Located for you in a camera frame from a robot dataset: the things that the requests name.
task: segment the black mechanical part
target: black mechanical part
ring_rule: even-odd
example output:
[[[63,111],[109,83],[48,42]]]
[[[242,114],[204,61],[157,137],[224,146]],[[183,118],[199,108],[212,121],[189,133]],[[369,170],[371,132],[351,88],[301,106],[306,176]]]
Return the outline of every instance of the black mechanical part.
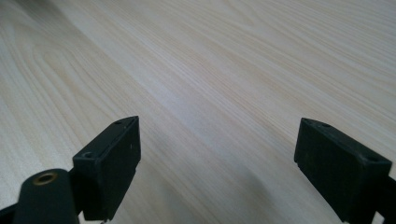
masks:
[[[396,223],[392,162],[334,127],[302,119],[294,160],[342,221]]]
[[[0,223],[78,223],[112,219],[141,158],[139,118],[110,124],[73,157],[70,172],[52,169],[29,177],[18,203],[0,211]]]
[[[47,170],[25,180],[13,223],[79,223],[67,171]]]
[[[73,157],[72,181],[86,220],[112,219],[140,161],[138,117],[120,119]]]

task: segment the table surface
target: table surface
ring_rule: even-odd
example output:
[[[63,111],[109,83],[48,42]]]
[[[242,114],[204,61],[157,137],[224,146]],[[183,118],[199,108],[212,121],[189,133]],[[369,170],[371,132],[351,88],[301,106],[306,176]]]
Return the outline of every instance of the table surface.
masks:
[[[393,0],[0,0],[0,206],[137,115],[112,223],[341,223],[293,161],[300,119],[396,161],[395,21]]]

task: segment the screw hole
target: screw hole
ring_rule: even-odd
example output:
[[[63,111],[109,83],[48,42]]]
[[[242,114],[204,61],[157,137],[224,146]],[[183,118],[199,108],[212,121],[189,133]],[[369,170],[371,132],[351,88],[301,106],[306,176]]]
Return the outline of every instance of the screw hole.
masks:
[[[39,177],[33,180],[33,184],[37,186],[42,186],[49,184],[50,182],[54,181],[58,175],[56,173],[50,172],[40,175]]]
[[[92,158],[92,153],[91,152],[86,152],[86,153],[82,154],[82,157]]]

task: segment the wooden table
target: wooden table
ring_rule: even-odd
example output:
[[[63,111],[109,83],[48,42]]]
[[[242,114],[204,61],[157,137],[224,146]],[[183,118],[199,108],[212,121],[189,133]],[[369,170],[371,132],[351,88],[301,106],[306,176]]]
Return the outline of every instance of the wooden table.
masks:
[[[300,118],[396,161],[395,59],[392,0],[0,0],[0,206],[138,115],[112,223],[340,223]]]

